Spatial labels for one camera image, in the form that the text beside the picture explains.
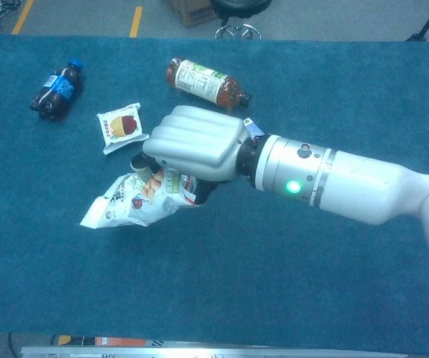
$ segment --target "plastic bottle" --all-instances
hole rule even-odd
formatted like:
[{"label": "plastic bottle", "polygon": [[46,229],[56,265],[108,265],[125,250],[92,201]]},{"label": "plastic bottle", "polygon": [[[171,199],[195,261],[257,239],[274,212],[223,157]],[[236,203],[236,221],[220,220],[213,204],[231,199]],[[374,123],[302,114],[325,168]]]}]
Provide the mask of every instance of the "plastic bottle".
[{"label": "plastic bottle", "polygon": [[189,60],[175,57],[166,70],[168,83],[180,90],[198,95],[220,107],[240,104],[247,107],[251,95],[244,93],[236,79]]},{"label": "plastic bottle", "polygon": [[40,118],[57,119],[66,114],[80,89],[82,69],[79,60],[71,60],[66,67],[59,68],[31,101],[30,108],[36,110]]}]

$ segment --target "teal carpet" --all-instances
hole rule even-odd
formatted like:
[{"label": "teal carpet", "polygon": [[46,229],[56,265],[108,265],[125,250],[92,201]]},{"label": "teal carpet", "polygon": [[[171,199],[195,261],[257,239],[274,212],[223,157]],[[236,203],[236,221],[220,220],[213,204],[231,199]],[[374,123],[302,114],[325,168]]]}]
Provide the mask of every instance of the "teal carpet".
[{"label": "teal carpet", "polygon": [[[140,144],[108,156],[97,113],[139,101],[145,132],[177,104],[183,56],[238,78],[265,132],[429,173],[429,43],[294,43],[0,36],[0,331],[429,354],[421,225],[374,227],[219,187],[151,227],[90,230],[93,199]],[[72,57],[69,116],[29,110]]]}]

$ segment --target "floor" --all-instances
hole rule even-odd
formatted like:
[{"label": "floor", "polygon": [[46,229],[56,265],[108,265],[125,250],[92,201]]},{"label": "floor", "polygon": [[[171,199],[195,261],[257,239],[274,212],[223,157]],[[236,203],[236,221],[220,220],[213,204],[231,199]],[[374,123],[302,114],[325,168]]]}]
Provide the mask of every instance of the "floor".
[{"label": "floor", "polygon": [[[273,0],[248,23],[265,40],[405,41],[428,17],[429,0]],[[211,19],[186,28],[163,0],[22,0],[1,18],[0,34],[211,39],[219,25]],[[49,345],[53,338],[14,333],[11,342],[19,353],[22,346]],[[0,333],[0,358],[12,356],[8,335]]]}]

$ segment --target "white robotic arm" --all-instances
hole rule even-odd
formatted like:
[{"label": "white robotic arm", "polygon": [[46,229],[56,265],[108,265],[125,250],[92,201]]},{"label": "white robotic arm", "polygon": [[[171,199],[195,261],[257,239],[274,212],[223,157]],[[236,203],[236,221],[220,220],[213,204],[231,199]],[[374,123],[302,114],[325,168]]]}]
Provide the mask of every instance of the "white robotic arm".
[{"label": "white robotic arm", "polygon": [[189,106],[166,116],[143,152],[206,182],[247,175],[258,190],[367,224],[418,216],[429,245],[429,175],[398,164],[275,135],[253,142],[241,119]]}]

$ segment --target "snack bag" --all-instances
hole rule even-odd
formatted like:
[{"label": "snack bag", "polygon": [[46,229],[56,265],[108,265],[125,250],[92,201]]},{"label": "snack bag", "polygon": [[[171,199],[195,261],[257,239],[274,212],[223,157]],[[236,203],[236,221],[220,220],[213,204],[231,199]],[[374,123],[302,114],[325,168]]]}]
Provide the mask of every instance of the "snack bag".
[{"label": "snack bag", "polygon": [[180,207],[195,207],[197,181],[174,169],[164,168],[148,182],[136,173],[123,175],[99,196],[80,225],[97,229],[138,224],[149,226],[174,214]]},{"label": "snack bag", "polygon": [[149,138],[143,134],[138,110],[139,103],[130,104],[119,110],[98,114],[105,147],[103,153],[109,154],[124,145]]}]

